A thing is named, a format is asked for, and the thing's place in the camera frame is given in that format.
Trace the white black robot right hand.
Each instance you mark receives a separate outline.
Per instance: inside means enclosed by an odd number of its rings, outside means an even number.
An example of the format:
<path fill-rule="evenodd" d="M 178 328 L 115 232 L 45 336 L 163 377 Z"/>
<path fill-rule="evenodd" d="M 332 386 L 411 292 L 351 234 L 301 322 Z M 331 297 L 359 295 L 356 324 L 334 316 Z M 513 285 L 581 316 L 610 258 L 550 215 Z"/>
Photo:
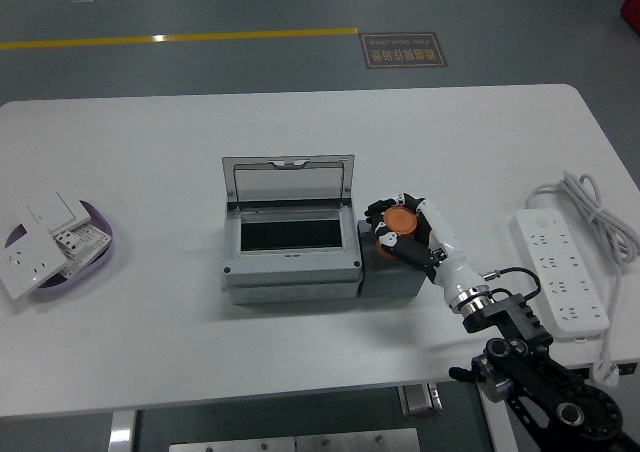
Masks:
<path fill-rule="evenodd" d="M 411 232 L 392 224 L 392 210 L 408 211 Z M 425 271 L 441 287 L 444 300 L 455 314 L 468 317 L 491 304 L 486 280 L 468 264 L 455 233 L 438 207 L 425 198 L 400 193 L 378 200 L 365 211 L 366 222 L 387 255 Z"/>

